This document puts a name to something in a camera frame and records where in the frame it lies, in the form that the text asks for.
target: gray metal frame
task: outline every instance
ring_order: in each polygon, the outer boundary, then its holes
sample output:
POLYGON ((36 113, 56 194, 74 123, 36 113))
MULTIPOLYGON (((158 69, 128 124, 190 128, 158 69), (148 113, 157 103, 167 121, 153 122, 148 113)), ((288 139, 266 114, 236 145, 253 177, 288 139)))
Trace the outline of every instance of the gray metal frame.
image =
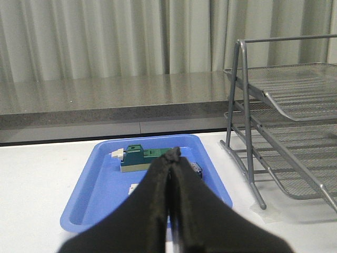
MULTIPOLYGON (((234 48, 234 58, 233 58, 233 67, 231 73, 231 91, 229 96, 229 112, 227 116, 227 135, 226 142, 220 141, 220 143, 233 155, 233 157, 238 162, 241 170, 244 172, 251 189, 262 209, 266 208, 266 204, 259 193, 255 185, 254 178, 254 166, 253 166, 253 155, 259 158, 259 154, 254 150, 252 144, 252 126, 254 126, 258 132, 279 152, 279 154, 303 177, 303 179, 337 212, 337 202, 331 196, 331 194, 327 191, 326 187, 322 182, 320 182, 315 175, 312 174, 308 168, 306 168, 301 161, 299 161, 290 151, 287 149, 281 142, 279 142, 270 131, 264 127, 258 119, 256 119, 250 111, 250 101, 249 96, 254 95, 254 92, 251 92, 251 88, 249 86, 248 79, 248 65, 247 65, 247 43, 258 43, 258 42, 274 42, 274 41, 292 41, 292 40, 310 40, 316 38, 333 38, 337 37, 337 34, 329 34, 329 35, 317 35, 317 36, 298 36, 298 37, 277 37, 277 38, 268 38, 261 40, 238 40, 235 43, 234 48), (239 54, 242 54, 242 85, 241 89, 243 91, 243 106, 234 101, 235 95, 235 87, 237 83, 237 70, 239 63, 239 54), (242 112, 244 112, 244 125, 245 125, 245 144, 246 144, 246 152, 247 152, 247 168, 241 161, 240 157, 235 153, 234 150, 230 147, 231 140, 231 130, 235 130, 239 132, 238 128, 236 128, 232 124, 233 120, 233 112, 234 108, 238 108, 242 112)), ((268 170, 268 165, 264 164, 263 160, 259 159, 259 161, 264 165, 264 167, 268 170)))

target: curtain fold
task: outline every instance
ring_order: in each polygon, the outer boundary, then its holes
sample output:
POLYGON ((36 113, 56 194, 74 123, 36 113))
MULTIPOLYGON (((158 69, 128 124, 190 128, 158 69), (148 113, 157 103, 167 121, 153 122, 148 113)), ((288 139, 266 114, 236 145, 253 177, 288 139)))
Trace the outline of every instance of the curtain fold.
MULTIPOLYGON (((0 0, 0 81, 218 71, 238 38, 327 33, 335 0, 0 0)), ((337 62, 336 44, 251 44, 249 66, 337 62)))

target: small white object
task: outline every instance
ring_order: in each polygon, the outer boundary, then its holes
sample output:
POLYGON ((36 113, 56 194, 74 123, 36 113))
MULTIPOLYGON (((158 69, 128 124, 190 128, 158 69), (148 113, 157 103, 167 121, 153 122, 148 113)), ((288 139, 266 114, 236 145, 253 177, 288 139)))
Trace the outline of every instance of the small white object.
POLYGON ((128 189, 128 194, 130 195, 138 186, 138 183, 131 184, 130 188, 128 189))
POLYGON ((124 149, 117 149, 116 151, 111 152, 111 157, 112 158, 118 158, 121 161, 123 160, 123 154, 124 154, 124 149))

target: wire mesh tray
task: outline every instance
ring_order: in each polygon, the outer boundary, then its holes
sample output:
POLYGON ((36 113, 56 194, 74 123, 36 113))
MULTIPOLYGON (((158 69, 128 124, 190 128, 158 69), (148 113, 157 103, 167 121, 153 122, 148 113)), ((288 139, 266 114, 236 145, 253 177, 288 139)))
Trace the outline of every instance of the wire mesh tray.
MULTIPOLYGON (((262 103, 253 103, 252 115, 291 151, 321 181, 337 201, 337 122, 298 123, 262 103)), ((233 123, 243 126, 243 113, 234 112, 233 123)), ((245 133, 239 133, 245 142, 245 133)), ((322 198, 306 177, 299 174, 257 130, 252 131, 255 156, 272 174, 284 193, 294 199, 322 198)))
MULTIPOLYGON (((226 70, 231 78, 231 71, 226 70)), ((237 85, 242 88, 242 69, 237 85)), ((255 67, 248 70, 250 94, 293 121, 337 118, 337 66, 326 63, 255 67)))

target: black fabric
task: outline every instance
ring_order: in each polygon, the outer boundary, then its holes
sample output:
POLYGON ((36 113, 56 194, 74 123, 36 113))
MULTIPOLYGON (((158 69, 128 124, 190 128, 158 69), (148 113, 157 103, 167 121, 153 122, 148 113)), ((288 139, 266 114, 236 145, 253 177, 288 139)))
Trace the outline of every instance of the black fabric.
POLYGON ((165 252, 167 180, 180 152, 155 159, 133 193, 108 217, 67 241, 59 253, 165 252))
POLYGON ((176 252, 292 252, 224 204, 175 148, 152 162, 119 208, 59 253, 165 252, 168 210, 176 252))
POLYGON ((170 175, 170 219, 180 253, 292 252, 285 241, 224 204, 186 158, 172 164, 170 175))

